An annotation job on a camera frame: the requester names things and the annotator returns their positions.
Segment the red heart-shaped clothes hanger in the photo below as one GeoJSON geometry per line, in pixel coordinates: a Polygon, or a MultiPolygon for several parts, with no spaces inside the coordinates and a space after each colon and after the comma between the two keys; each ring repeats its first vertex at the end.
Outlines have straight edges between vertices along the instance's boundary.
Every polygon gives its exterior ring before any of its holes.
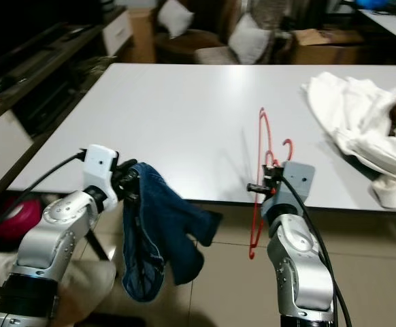
{"type": "MultiPolygon", "coordinates": [[[[255,180],[260,183],[263,180],[263,172],[266,166],[279,166],[273,152],[272,133],[269,124],[269,118],[264,107],[259,110],[259,129],[258,129],[258,155],[257,155],[257,174],[255,180]]],[[[259,193],[254,195],[254,206],[252,212],[252,225],[250,228],[250,250],[248,250],[248,257],[253,260],[255,257],[255,249],[259,245],[261,239],[261,230],[263,230],[264,222],[261,220],[259,211],[259,193]]]]}

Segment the blue denim shorts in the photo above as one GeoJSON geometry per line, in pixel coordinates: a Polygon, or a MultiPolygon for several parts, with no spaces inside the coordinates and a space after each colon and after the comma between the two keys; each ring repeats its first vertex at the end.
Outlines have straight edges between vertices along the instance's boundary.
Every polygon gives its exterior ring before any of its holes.
{"type": "Polygon", "coordinates": [[[151,302],[159,295],[171,268],[176,285],[194,281],[205,259],[196,248],[212,244],[222,215],[187,202],[167,186],[148,163],[132,168],[138,181],[138,200],[124,203],[123,289],[136,302],[151,302]]]}

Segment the white long shirt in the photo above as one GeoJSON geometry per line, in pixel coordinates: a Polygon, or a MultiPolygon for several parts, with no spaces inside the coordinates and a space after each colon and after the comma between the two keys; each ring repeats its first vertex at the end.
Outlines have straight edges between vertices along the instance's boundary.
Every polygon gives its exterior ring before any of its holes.
{"type": "Polygon", "coordinates": [[[396,88],[329,72],[301,87],[310,110],[344,155],[396,177],[396,88]]]}

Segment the magenta round plastic object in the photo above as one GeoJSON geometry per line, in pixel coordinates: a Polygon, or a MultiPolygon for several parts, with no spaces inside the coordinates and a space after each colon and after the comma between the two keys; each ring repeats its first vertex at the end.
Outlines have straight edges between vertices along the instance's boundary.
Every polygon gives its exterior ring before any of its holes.
{"type": "Polygon", "coordinates": [[[18,242],[42,218],[42,201],[37,197],[22,200],[0,224],[0,242],[18,242]]]}

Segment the grey upholstered chair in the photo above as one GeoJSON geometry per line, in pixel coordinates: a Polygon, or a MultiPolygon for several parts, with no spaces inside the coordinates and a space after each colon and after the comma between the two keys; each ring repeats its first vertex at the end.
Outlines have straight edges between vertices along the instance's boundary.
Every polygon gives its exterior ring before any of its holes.
{"type": "MultiPolygon", "coordinates": [[[[263,55],[255,63],[270,62],[283,16],[288,12],[288,3],[289,0],[240,0],[238,21],[242,15],[250,14],[260,28],[272,31],[271,40],[269,40],[263,55]]],[[[210,65],[242,65],[228,44],[222,47],[196,50],[195,60],[198,63],[210,63],[210,65]]]]}

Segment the dark sideboard with white drawers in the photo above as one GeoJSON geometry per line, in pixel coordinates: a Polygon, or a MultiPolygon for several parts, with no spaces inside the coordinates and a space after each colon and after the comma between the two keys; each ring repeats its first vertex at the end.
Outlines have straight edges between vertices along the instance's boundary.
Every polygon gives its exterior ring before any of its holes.
{"type": "Polygon", "coordinates": [[[0,194],[7,190],[93,84],[93,79],[81,79],[76,72],[79,54],[83,52],[90,57],[104,55],[107,47],[103,31],[110,25],[116,27],[115,35],[123,35],[129,40],[131,31],[127,12],[126,6],[116,6],[105,16],[103,24],[93,25],[73,38],[62,35],[14,69],[21,75],[20,82],[0,94],[0,194]],[[39,133],[31,134],[18,120],[14,106],[58,72],[64,73],[68,97],[61,111],[55,112],[39,133]]]}

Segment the white pillow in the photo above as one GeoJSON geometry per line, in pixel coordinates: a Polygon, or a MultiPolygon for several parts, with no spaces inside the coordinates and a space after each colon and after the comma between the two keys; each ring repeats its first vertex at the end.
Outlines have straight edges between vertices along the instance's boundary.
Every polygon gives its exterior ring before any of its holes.
{"type": "Polygon", "coordinates": [[[193,19],[194,13],[186,9],[178,0],[166,0],[157,14],[158,22],[167,29],[171,40],[185,34],[193,19]]]}
{"type": "Polygon", "coordinates": [[[263,30],[250,14],[244,14],[233,29],[228,46],[239,63],[253,65],[263,55],[271,36],[272,31],[263,30]]]}

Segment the plain cardboard box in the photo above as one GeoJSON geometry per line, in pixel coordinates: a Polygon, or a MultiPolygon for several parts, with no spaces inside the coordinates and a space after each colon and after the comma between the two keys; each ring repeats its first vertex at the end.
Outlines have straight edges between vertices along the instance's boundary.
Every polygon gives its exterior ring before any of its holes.
{"type": "Polygon", "coordinates": [[[364,38],[354,30],[293,31],[294,65],[354,65],[364,50],[364,38]]]}

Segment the brown chair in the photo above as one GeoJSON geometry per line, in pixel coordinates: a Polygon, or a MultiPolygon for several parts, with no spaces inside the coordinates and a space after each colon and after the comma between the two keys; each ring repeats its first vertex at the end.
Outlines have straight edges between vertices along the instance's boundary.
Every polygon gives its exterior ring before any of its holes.
{"type": "Polygon", "coordinates": [[[227,0],[154,0],[152,31],[157,63],[194,63],[195,51],[223,46],[220,40],[220,19],[225,16],[227,0]],[[192,13],[192,20],[182,35],[171,37],[161,22],[161,9],[168,2],[182,4],[192,13]]]}

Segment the blue object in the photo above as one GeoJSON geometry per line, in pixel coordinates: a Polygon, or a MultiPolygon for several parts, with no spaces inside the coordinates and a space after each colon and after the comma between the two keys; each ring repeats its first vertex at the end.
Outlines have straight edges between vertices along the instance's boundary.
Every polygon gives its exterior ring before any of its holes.
{"type": "Polygon", "coordinates": [[[353,0],[357,8],[364,10],[384,10],[388,6],[394,6],[396,0],[353,0]]]}

